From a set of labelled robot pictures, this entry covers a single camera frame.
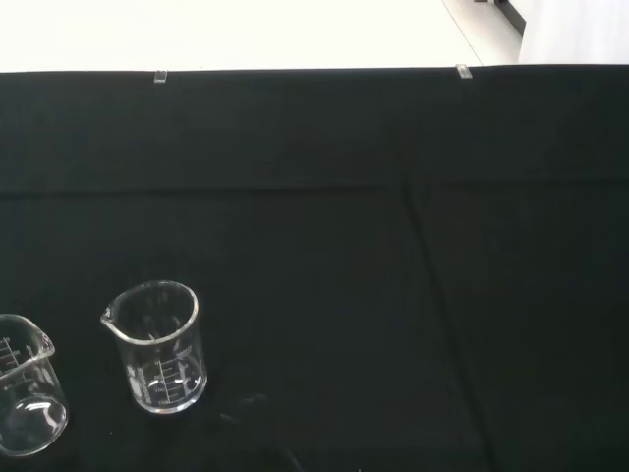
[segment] metal clip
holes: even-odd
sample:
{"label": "metal clip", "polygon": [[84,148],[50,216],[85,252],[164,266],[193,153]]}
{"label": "metal clip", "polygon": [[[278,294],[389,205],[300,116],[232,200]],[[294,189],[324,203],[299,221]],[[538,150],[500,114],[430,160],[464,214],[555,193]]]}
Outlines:
{"label": "metal clip", "polygon": [[153,82],[156,84],[166,84],[166,78],[168,77],[168,71],[155,71],[155,78]]}
{"label": "metal clip", "polygon": [[472,79],[472,73],[470,72],[470,69],[468,69],[468,66],[466,66],[465,64],[457,64],[456,70],[459,71],[461,79]]}

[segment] white wall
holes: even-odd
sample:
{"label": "white wall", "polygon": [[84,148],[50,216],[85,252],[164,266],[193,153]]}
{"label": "white wall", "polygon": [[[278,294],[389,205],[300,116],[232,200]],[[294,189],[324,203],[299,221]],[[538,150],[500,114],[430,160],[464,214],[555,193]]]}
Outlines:
{"label": "white wall", "polygon": [[628,0],[537,0],[520,62],[629,64]]}
{"label": "white wall", "polygon": [[509,1],[511,2],[511,5],[515,7],[518,13],[522,15],[522,18],[524,18],[525,20],[529,19],[529,16],[531,15],[531,9],[533,8],[533,3],[535,0],[509,0]]}
{"label": "white wall", "polygon": [[0,0],[0,71],[480,65],[442,0]]}

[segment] black cloth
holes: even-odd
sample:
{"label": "black cloth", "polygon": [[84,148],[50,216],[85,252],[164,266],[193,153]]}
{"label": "black cloth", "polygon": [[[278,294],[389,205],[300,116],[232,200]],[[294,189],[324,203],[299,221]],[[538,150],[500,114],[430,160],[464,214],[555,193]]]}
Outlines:
{"label": "black cloth", "polygon": [[[70,404],[5,471],[626,470],[627,68],[0,76],[0,311]],[[154,418],[98,318],[192,287]]]}

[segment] empty glass beaker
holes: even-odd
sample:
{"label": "empty glass beaker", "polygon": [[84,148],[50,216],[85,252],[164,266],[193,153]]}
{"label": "empty glass beaker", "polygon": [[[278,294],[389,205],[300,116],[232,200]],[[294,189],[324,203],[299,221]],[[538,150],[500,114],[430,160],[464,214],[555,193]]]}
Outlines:
{"label": "empty glass beaker", "polygon": [[205,390],[198,318],[195,292],[168,280],[119,295],[100,318],[116,335],[131,392],[145,410],[176,413]]}
{"label": "empty glass beaker", "polygon": [[48,357],[55,348],[18,315],[0,315],[0,452],[31,455],[55,441],[68,408]]}

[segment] beaker base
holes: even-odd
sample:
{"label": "beaker base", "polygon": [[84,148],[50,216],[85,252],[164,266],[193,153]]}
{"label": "beaker base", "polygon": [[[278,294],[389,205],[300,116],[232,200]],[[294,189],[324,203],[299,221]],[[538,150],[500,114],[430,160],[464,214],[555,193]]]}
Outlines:
{"label": "beaker base", "polygon": [[0,426],[0,453],[10,457],[36,454],[59,438],[68,424],[68,410],[58,399],[34,396],[8,410]]}
{"label": "beaker base", "polygon": [[160,405],[160,406],[152,406],[147,405],[145,403],[139,402],[136,398],[134,400],[143,410],[148,411],[149,413],[155,415],[172,415],[173,413],[179,413],[180,411],[184,411],[186,408],[192,406],[194,403],[199,400],[200,396],[205,392],[205,388],[207,387],[207,378],[203,379],[203,383],[194,394],[190,397],[186,398],[186,401],[177,403],[176,405]]}

